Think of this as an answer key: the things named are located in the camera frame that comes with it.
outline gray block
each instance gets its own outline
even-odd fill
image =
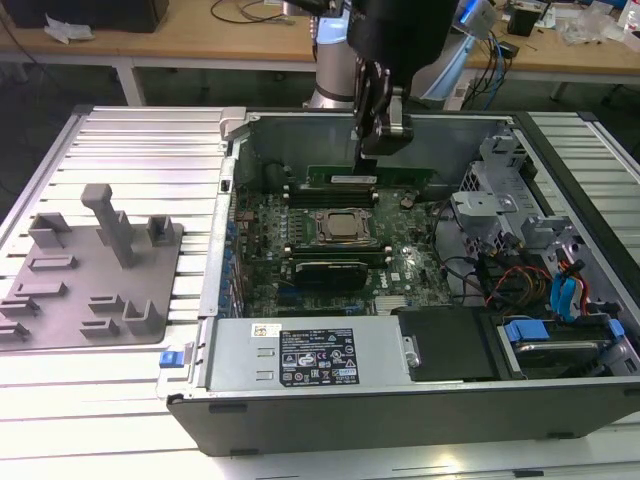
[[[40,213],[29,227],[29,235],[41,249],[64,248],[58,234],[69,231],[69,225],[59,213]]]
[[[50,255],[41,258],[32,258],[29,268],[33,272],[44,270],[67,270],[76,268],[78,261],[73,255]]]
[[[129,244],[131,244],[131,239],[133,237],[133,228],[131,228],[131,224],[129,223],[129,217],[127,217],[126,212],[123,212],[122,210],[118,210],[116,212],[116,215],[118,216],[121,235]],[[102,231],[102,228],[98,228],[97,232],[100,240],[102,240],[102,244],[105,247],[111,246],[111,241],[109,240],[109,237]]]
[[[108,185],[93,186],[83,200],[109,216],[111,204],[104,205],[109,195]],[[116,237],[109,236],[108,246],[97,233],[99,228],[106,232],[104,225],[69,227],[59,214],[39,219],[35,226],[48,228],[34,230],[50,230],[43,236],[47,246],[36,242],[7,300],[0,302],[0,352],[162,340],[184,229],[164,216],[130,225],[124,212],[112,213]],[[148,226],[157,235],[150,235]],[[51,250],[52,242],[46,241],[51,238],[64,250]],[[114,255],[114,238],[131,250],[130,268],[122,268]],[[131,306],[125,312],[127,302]],[[3,317],[20,324],[2,323]]]
[[[11,347],[16,342],[27,341],[29,330],[18,322],[0,322],[0,346]]]
[[[153,215],[147,222],[147,233],[149,240],[154,247],[163,245],[173,245],[176,240],[176,233],[173,230],[171,217],[167,215]]]
[[[80,332],[88,339],[112,338],[120,334],[120,328],[111,318],[101,318],[82,322]]]
[[[67,286],[63,282],[51,282],[51,283],[20,283],[18,287],[13,290],[13,295],[16,297],[61,297],[67,291]]]
[[[120,266],[131,268],[134,263],[131,235],[111,205],[112,195],[113,191],[106,183],[92,183],[84,187],[80,199],[85,207],[93,210],[102,229],[101,238],[111,246]]]
[[[28,297],[0,300],[0,313],[6,318],[34,317],[38,310],[38,304]]]
[[[124,310],[124,301],[120,295],[89,297],[89,308],[93,313],[119,313]]]
[[[127,301],[124,306],[122,320],[134,335],[144,335],[154,332],[162,326],[162,317],[158,314],[151,300],[148,300],[142,313],[138,312],[133,302]]]

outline black label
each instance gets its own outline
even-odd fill
[[[281,331],[280,383],[285,387],[360,383],[353,330]]]

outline white sticker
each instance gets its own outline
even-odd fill
[[[254,323],[251,325],[251,336],[274,338],[280,336],[281,323]]]
[[[356,175],[333,175],[331,183],[359,183],[364,185],[375,185],[378,177],[360,177]]]

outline blue latch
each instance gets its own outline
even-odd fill
[[[184,352],[166,350],[160,354],[160,368],[184,367]]]
[[[504,329],[510,342],[531,342],[549,339],[549,332],[547,332],[544,322],[534,318],[512,320],[505,325]]]
[[[576,319],[571,315],[571,302],[576,293],[577,283],[574,278],[562,273],[556,274],[551,285],[551,309],[567,323]]]
[[[620,320],[610,318],[609,328],[611,329],[611,333],[613,333],[613,336],[616,337],[616,340],[620,340],[624,337],[624,327],[620,323]]]

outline gray post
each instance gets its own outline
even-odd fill
[[[84,187],[82,192],[82,204],[93,210],[103,234],[109,239],[109,244],[116,254],[122,268],[131,268],[133,265],[133,251],[128,241],[126,232],[120,225],[118,215],[111,205],[113,192],[107,184],[94,183]]]

